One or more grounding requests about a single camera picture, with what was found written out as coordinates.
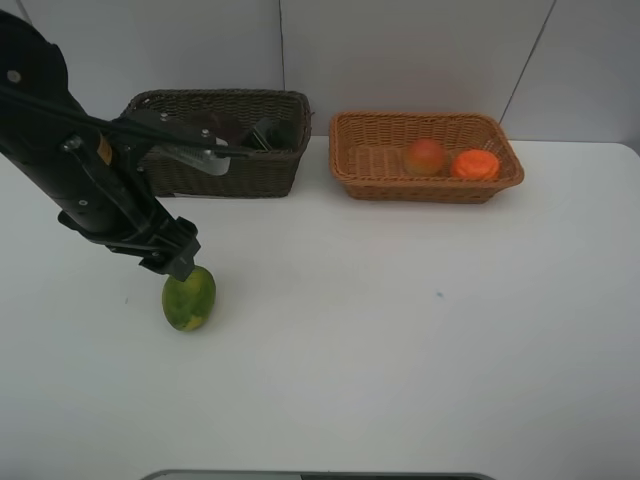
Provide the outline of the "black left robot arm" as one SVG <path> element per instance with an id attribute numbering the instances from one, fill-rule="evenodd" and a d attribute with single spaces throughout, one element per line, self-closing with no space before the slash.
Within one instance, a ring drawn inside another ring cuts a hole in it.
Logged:
<path id="1" fill-rule="evenodd" d="M 89 117 L 68 87 L 57 45 L 1 14 L 1 153 L 60 208 L 59 222 L 142 267 L 185 280 L 196 226 L 159 203 L 139 163 L 153 142 Z"/>

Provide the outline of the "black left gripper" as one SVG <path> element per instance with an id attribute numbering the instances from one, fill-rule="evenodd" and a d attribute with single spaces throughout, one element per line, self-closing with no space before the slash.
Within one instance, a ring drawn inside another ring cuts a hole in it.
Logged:
<path id="1" fill-rule="evenodd" d="M 56 153 L 74 161 L 91 183 L 59 213 L 62 225 L 113 253 L 138 257 L 155 274 L 178 281 L 191 275 L 200 250 L 197 227 L 159 203 L 128 146 L 113 146 L 109 165 L 86 144 L 59 144 Z"/>

